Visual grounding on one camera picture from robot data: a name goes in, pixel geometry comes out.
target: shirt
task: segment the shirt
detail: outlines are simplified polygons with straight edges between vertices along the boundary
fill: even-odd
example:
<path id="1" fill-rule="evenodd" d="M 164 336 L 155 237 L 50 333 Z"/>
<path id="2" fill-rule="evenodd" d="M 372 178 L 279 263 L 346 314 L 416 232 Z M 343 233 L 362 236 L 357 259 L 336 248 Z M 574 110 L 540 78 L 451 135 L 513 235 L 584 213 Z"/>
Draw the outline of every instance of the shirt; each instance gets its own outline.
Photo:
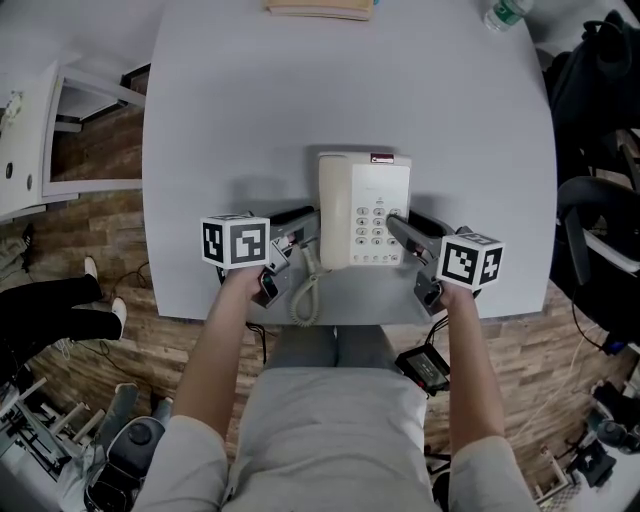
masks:
<path id="1" fill-rule="evenodd" d="M 368 368 L 275 368 L 257 380 L 228 470 L 222 438 L 173 417 L 136 512 L 436 512 L 423 456 L 426 395 Z M 488 438 L 452 461 L 453 511 L 537 511 L 513 452 Z"/>

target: black pants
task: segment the black pants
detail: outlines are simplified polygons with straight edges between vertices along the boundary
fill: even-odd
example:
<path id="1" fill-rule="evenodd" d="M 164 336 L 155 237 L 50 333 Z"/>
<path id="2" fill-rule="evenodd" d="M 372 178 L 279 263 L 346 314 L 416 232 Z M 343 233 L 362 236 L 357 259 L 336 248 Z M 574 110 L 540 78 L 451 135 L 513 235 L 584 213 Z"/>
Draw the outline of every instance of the black pants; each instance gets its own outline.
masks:
<path id="1" fill-rule="evenodd" d="M 18 286 L 0 293 L 0 385 L 24 363 L 62 338 L 120 338 L 113 313 L 71 309 L 102 298 L 91 276 Z"/>

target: stack of paper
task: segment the stack of paper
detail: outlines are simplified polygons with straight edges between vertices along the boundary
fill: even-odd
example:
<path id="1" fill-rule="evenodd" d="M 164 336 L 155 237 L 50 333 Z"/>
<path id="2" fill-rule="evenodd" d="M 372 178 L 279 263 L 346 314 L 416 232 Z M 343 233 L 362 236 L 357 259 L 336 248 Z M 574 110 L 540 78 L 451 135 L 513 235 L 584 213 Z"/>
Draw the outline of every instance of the stack of paper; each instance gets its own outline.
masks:
<path id="1" fill-rule="evenodd" d="M 271 14 L 324 16 L 367 21 L 373 14 L 373 0 L 267 0 Z"/>

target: wooden floor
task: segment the wooden floor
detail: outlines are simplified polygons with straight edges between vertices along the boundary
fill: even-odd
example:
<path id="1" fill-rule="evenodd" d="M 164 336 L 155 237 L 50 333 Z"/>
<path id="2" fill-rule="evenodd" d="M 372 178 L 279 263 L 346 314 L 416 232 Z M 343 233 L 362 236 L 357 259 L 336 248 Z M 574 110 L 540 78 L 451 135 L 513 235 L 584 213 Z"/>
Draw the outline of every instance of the wooden floor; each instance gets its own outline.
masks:
<path id="1" fill-rule="evenodd" d="M 58 179 L 140 177 L 142 121 L 140 109 L 127 107 L 89 123 L 80 134 L 59 137 L 53 158 L 54 174 Z M 50 211 L 31 217 L 29 220 L 36 230 L 33 279 L 80 276 L 84 257 L 91 255 L 108 298 L 116 280 L 148 260 L 142 201 L 139 191 L 91 194 L 68 204 L 54 205 Z M 0 226 L 0 236 L 18 236 L 26 222 Z M 148 409 L 148 386 L 143 379 L 151 383 L 156 392 L 173 395 L 198 336 L 200 323 L 159 317 L 149 267 L 144 266 L 141 273 L 146 282 L 130 275 L 117 286 L 117 295 L 127 303 L 129 318 L 124 339 L 109 342 L 108 347 L 110 357 L 118 366 L 140 377 L 143 397 L 139 400 L 138 412 L 143 413 Z M 26 275 L 18 273 L 1 282 L 0 289 L 28 282 Z M 94 307 L 108 308 L 108 304 Z M 583 329 L 590 326 L 581 314 L 579 319 Z M 267 330 L 277 334 L 278 328 L 267 327 Z M 421 343 L 428 330 L 426 325 L 386 328 L 398 351 Z M 591 337 L 598 338 L 598 331 L 597 328 L 592 330 Z M 606 357 L 584 343 L 567 380 L 580 336 L 572 320 L 569 301 L 552 284 L 549 284 L 542 313 L 485 321 L 484 334 L 504 395 L 508 436 L 518 461 L 530 484 L 545 485 L 550 472 L 539 456 L 541 445 L 549 445 L 556 454 L 563 451 L 564 439 L 574 438 L 581 430 L 589 409 L 590 386 L 607 378 L 620 384 L 635 363 L 635 355 L 629 351 L 617 357 Z M 274 340 L 273 335 L 268 336 L 269 350 Z M 99 348 L 97 341 L 87 342 L 87 345 Z M 443 331 L 437 338 L 436 347 L 445 358 L 448 357 L 447 346 L 447 333 Z M 74 346 L 70 355 L 67 361 L 51 347 L 31 364 L 36 376 L 50 378 L 51 383 L 45 390 L 62 410 L 69 410 L 78 401 L 87 403 L 92 411 L 106 409 L 115 385 L 131 380 L 105 358 L 82 346 Z M 228 438 L 227 451 L 231 457 L 237 445 L 238 421 L 261 370 L 259 340 L 247 331 Z M 530 428 L 514 438 L 524 422 L 561 386 L 562 392 L 537 416 Z M 447 428 L 448 395 L 441 394 L 429 401 L 425 442 L 437 451 L 446 451 Z"/>

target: white table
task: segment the white table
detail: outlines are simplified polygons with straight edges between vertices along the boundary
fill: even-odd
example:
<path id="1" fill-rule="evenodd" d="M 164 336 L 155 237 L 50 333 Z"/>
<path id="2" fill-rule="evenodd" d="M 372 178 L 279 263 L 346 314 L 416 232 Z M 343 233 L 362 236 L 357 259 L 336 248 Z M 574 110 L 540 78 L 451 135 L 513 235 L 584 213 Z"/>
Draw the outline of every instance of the white table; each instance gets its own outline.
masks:
<path id="1" fill-rule="evenodd" d="M 48 203 L 85 192 L 139 189 L 141 180 L 52 181 L 51 149 L 56 131 L 79 132 L 81 124 L 57 123 L 63 87 L 145 105 L 142 94 L 52 63 L 23 91 L 22 106 L 0 137 L 0 222 L 43 211 Z"/>
<path id="2" fill-rule="evenodd" d="M 143 143 L 159 313 L 205 318 L 216 295 L 200 217 L 317 204 L 315 155 L 336 148 L 411 156 L 412 207 L 507 244 L 482 316 L 539 311 L 554 236 L 551 117 L 524 23 L 494 34 L 481 16 L 467 0 L 383 1 L 368 23 L 273 17 L 256 0 L 169 4 Z M 424 322 L 416 269 L 324 277 L 319 323 Z M 287 304 L 254 305 L 251 319 L 291 323 Z"/>

